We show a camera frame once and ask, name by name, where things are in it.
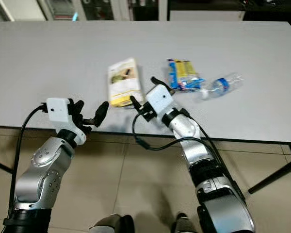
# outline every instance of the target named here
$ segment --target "silver robot arm segment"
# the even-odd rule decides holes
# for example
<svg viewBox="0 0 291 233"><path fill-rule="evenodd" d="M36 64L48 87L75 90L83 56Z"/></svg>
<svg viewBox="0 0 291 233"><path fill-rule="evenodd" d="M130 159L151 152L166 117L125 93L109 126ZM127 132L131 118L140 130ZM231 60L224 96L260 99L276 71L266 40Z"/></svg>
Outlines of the silver robot arm segment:
<svg viewBox="0 0 291 233"><path fill-rule="evenodd" d="M47 99L47 112L56 130L32 156L29 168L20 176L15 188L14 208L3 222L4 233L46 233L51 209L55 204L61 180L74 156L74 148L84 144L86 134L100 126L109 104L102 103L91 119L83 119L83 101Z"/></svg>
<svg viewBox="0 0 291 233"><path fill-rule="evenodd" d="M200 139L200 128L185 109L174 102L174 93L165 83L151 79L156 86L146 95L141 106L133 97L134 107L147 121L156 117L176 139ZM255 232L255 227L244 199L236 191L236 182L227 177L216 156L202 143L193 140L180 142L200 206L197 209L205 233Z"/></svg>

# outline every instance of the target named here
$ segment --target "blue snack package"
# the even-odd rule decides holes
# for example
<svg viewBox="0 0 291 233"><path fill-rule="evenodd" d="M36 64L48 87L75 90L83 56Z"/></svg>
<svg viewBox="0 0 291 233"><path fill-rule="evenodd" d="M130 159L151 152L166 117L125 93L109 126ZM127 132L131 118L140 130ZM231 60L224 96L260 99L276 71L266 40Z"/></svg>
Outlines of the blue snack package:
<svg viewBox="0 0 291 233"><path fill-rule="evenodd" d="M168 75L169 75L169 85L172 89L179 89L177 83L177 69L176 63L173 59L168 59Z"/></svg>

